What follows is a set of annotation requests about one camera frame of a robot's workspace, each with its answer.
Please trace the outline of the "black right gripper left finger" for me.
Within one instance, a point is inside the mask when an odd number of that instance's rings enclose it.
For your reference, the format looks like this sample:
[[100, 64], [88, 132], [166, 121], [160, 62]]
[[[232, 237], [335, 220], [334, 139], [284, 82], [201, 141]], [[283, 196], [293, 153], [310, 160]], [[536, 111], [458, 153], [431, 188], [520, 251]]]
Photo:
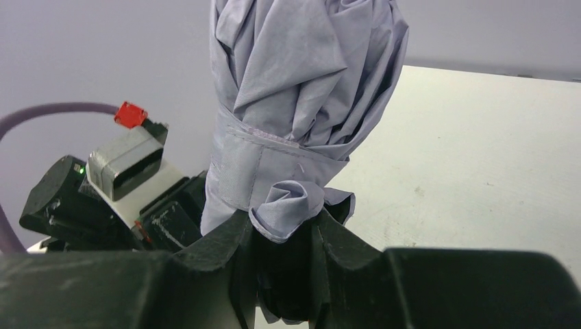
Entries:
[[253, 227], [236, 212], [186, 249], [1, 258], [2, 328], [252, 328]]

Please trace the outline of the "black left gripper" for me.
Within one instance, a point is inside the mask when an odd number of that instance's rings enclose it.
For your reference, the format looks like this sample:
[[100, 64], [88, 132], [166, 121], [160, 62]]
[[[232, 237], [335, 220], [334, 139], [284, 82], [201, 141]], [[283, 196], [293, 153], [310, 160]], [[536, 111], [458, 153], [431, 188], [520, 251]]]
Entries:
[[30, 191], [19, 224], [44, 234], [52, 251], [168, 250], [201, 238], [206, 172], [191, 178], [164, 162], [158, 173], [117, 202], [89, 182], [86, 163], [57, 160]]

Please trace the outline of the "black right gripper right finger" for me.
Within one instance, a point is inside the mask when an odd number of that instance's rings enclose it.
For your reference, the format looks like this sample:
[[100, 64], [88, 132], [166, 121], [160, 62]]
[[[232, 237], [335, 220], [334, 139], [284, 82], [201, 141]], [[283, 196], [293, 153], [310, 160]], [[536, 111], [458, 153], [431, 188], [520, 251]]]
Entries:
[[311, 260], [312, 328], [580, 327], [580, 290], [544, 253], [380, 251], [323, 213]]

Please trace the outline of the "lavender folding umbrella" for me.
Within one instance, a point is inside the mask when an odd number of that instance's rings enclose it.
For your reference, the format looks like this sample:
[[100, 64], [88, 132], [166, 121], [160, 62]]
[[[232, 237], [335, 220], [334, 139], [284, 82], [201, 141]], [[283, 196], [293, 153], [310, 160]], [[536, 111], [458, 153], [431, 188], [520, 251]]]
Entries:
[[329, 187], [380, 122], [409, 26], [396, 1], [213, 1], [219, 108], [201, 233], [247, 212], [268, 245], [351, 192]]

